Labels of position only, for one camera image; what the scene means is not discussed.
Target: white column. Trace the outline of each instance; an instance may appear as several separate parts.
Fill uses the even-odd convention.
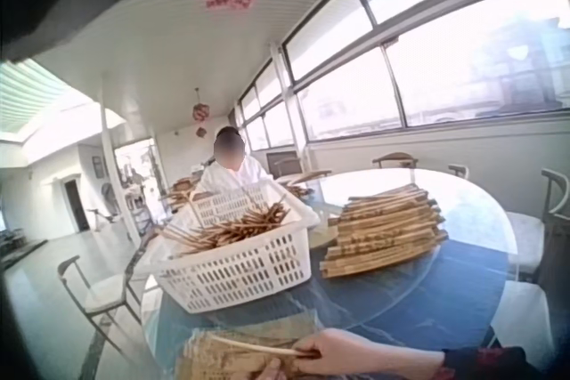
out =
[[[99,88],[98,98],[99,105],[101,106],[101,140],[103,143],[103,153],[105,155],[105,162],[107,163],[107,169],[109,170],[110,185],[115,192],[115,198],[117,198],[118,209],[125,222],[126,231],[130,235],[131,239],[136,245],[141,244],[141,237],[139,236],[139,231],[136,228],[131,211],[128,209],[125,200],[125,192],[123,191],[123,186],[121,186],[121,181],[118,178],[117,164],[115,162],[115,152],[113,150],[113,144],[110,140],[110,132],[107,127],[107,115],[105,115],[105,102],[104,94],[108,92],[109,82],[108,77],[103,75],[101,79],[101,87]]]
[[[275,67],[275,72],[281,86],[281,98],[283,99],[283,102],[285,102],[287,116],[289,117],[289,125],[293,132],[293,142],[295,143],[297,157],[301,159],[301,168],[303,171],[311,171],[313,170],[311,165],[311,156],[309,153],[309,147],[306,144],[302,122],[303,118],[301,117],[297,97],[293,93],[293,89],[285,83],[284,76],[287,73],[287,70],[285,69],[285,64],[283,64],[281,56],[279,55],[277,45],[271,44],[270,51],[273,59],[273,66]]]
[[[168,191],[170,189],[170,183],[167,179],[167,173],[164,172],[164,165],[162,164],[162,157],[160,156],[160,147],[159,141],[157,140],[157,135],[154,133],[154,130],[151,131],[152,140],[154,140],[154,147],[157,149],[157,164],[159,166],[159,173],[162,177],[162,182],[166,186],[165,190]]]

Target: bundle of bamboo sticks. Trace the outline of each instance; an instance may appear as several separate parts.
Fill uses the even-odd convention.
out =
[[[337,244],[321,262],[324,278],[371,271],[416,258],[435,248],[447,233],[434,199],[416,184],[375,196],[350,198],[338,218]]]
[[[197,254],[209,249],[224,247],[251,238],[279,227],[289,213],[281,202],[276,202],[267,210],[248,210],[237,221],[222,222],[201,230],[184,230],[172,222],[161,232],[166,239],[184,245],[184,250],[171,256]]]

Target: white ceiling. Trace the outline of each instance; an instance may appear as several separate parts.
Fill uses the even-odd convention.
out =
[[[142,138],[191,124],[196,86],[213,117],[227,115],[268,59],[269,44],[316,1],[255,0],[234,11],[206,9],[205,0],[123,0],[36,60],[94,99],[108,73],[106,106]]]

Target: round table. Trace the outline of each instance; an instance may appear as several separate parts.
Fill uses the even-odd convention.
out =
[[[442,209],[449,239],[428,255],[337,279],[319,271],[334,238],[327,220],[350,196],[369,196],[415,182]],[[305,200],[322,222],[310,230],[313,276],[254,302],[189,314],[152,276],[142,296],[142,324],[159,365],[172,372],[194,328],[236,328],[311,312],[323,327],[341,327],[387,344],[422,349],[480,345],[507,279],[517,278],[509,254],[517,244],[509,220],[487,192],[456,176],[420,169],[374,169],[304,184]]]

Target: laundry basket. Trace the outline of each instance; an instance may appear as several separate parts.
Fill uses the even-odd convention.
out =
[[[280,200],[289,213],[275,230],[174,260],[168,257],[182,246],[158,236],[134,272],[154,275],[189,313],[250,302],[305,282],[311,278],[307,228],[316,225],[319,216],[273,180],[192,202],[172,222],[196,230],[240,219],[249,209]]]

